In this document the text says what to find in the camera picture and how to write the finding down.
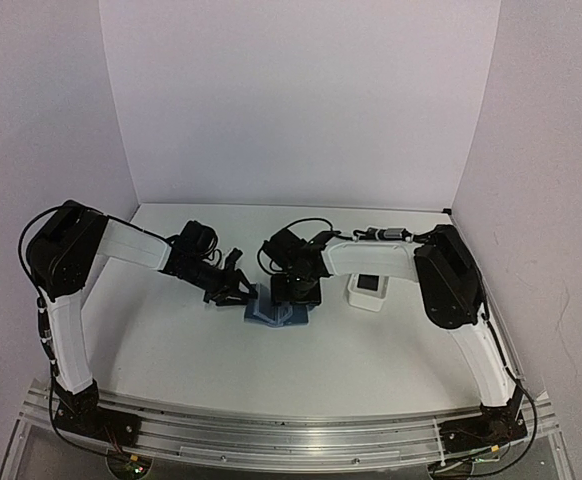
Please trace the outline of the blue leather card holder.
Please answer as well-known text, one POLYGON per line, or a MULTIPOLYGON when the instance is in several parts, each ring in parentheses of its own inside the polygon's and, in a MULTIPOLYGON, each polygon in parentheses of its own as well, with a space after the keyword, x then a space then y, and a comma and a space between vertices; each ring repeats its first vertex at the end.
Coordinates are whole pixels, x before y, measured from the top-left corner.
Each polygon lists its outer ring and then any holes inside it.
POLYGON ((245 311, 244 321, 270 328, 304 326, 309 324, 310 309, 304 305, 283 303, 273 304, 270 290, 261 283, 254 284, 257 293, 255 299, 250 299, 245 311))

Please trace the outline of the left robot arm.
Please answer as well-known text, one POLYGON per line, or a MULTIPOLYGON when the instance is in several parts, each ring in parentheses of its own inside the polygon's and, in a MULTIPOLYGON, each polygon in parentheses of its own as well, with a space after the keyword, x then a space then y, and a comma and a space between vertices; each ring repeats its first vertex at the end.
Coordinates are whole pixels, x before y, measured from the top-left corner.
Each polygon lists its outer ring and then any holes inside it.
POLYGON ((59 435, 107 442, 117 453, 137 443, 141 419, 104 408, 86 354, 82 297, 97 257, 174 277, 202 290, 205 303, 245 306, 255 287, 237 268, 242 252, 211 263, 218 243, 209 226, 190 220, 170 237, 67 200, 36 217, 43 226, 18 240, 20 265, 37 293, 38 334, 50 364, 50 413, 59 435))

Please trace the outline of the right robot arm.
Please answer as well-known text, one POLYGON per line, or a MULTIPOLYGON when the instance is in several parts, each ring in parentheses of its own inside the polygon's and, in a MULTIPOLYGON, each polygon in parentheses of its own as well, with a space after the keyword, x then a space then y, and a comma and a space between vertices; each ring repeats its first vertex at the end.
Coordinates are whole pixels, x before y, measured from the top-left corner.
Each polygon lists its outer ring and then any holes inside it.
POLYGON ((284 227, 259 252, 277 267, 270 274, 275 304, 317 306, 321 282, 331 277, 366 275, 418 285, 427 318, 453 338, 479 392, 478 415, 441 424, 447 452, 503 446, 536 433, 536 424, 523 417, 528 393, 491 320, 481 272, 453 225, 420 234, 405 228, 369 227, 349 235, 329 229, 310 240, 284 227))

